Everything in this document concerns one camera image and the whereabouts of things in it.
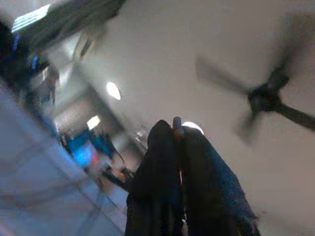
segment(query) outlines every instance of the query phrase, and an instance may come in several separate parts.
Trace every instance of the ceiling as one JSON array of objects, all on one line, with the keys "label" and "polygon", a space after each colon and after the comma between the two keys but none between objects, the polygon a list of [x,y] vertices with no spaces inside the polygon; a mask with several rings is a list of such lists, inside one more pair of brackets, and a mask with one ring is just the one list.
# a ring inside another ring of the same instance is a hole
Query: ceiling
[{"label": "ceiling", "polygon": [[[248,86],[266,80],[288,12],[313,12],[311,1],[128,0],[83,68],[129,132],[174,116],[196,122],[238,176],[257,213],[315,232],[315,135],[279,115],[265,116],[253,147],[233,132],[246,98],[198,82],[204,56]],[[283,90],[290,106],[315,115],[315,44],[297,59]],[[119,87],[122,99],[106,93]]]}]

